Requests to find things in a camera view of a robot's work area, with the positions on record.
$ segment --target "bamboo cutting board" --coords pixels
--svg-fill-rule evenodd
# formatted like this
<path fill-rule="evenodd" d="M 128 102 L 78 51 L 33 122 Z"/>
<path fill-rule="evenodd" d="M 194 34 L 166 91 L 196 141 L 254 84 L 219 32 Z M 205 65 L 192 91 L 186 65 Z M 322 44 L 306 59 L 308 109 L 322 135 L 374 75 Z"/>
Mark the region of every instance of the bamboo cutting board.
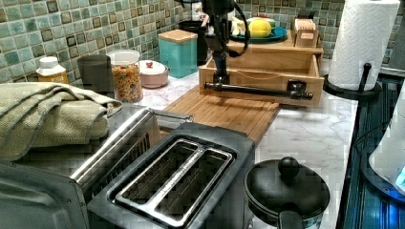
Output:
<path fill-rule="evenodd" d="M 204 95 L 196 86 L 165 111 L 193 115 L 194 122 L 246 133 L 259 143 L 277 115 L 279 104 Z"/>

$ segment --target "teal plate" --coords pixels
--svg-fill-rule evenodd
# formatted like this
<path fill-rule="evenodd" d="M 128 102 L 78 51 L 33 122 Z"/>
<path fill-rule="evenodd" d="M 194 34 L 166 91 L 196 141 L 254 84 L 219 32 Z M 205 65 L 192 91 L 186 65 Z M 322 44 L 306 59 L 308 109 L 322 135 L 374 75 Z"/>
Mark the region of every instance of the teal plate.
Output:
<path fill-rule="evenodd" d="M 287 30 L 283 27 L 276 27 L 274 30 L 271 30 L 271 34 L 266 38 L 250 38 L 249 43 L 263 43 L 278 40 L 287 35 Z M 245 37 L 242 35 L 234 36 L 230 34 L 230 38 L 236 41 L 245 41 Z"/>

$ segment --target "lemon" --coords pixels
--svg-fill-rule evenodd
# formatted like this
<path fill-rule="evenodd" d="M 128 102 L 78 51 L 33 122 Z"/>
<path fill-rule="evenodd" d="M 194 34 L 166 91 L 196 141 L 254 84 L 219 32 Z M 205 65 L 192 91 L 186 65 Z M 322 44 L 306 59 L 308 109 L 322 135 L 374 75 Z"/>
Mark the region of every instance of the lemon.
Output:
<path fill-rule="evenodd" d="M 271 34 L 271 25 L 266 20 L 257 19 L 250 22 L 249 30 L 253 38 L 266 38 Z"/>

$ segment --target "knob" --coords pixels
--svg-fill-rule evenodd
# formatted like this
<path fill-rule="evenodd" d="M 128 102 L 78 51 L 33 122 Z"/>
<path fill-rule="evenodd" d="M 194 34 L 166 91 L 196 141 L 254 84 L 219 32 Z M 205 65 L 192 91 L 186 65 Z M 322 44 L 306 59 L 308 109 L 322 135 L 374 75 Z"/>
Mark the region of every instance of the knob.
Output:
<path fill-rule="evenodd" d="M 293 179 L 300 171 L 300 163 L 298 163 L 295 158 L 286 156 L 278 163 L 278 169 L 281 173 L 282 179 L 290 180 Z"/>

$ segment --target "marble countertop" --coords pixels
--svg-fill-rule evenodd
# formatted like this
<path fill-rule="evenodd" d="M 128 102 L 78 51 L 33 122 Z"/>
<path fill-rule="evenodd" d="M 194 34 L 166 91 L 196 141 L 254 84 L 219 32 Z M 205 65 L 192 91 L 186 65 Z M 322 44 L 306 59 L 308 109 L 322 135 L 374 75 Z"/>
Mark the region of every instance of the marble countertop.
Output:
<path fill-rule="evenodd" d="M 162 110 L 198 84 L 198 73 L 181 79 L 169 77 L 163 88 L 143 89 L 143 99 L 137 104 Z M 337 222 L 356 108 L 357 101 L 325 92 L 316 108 L 282 105 L 256 149 L 256 162 L 293 156 L 326 181 L 330 205 L 321 229 L 335 228 Z M 257 226 L 272 228 L 260 223 Z"/>

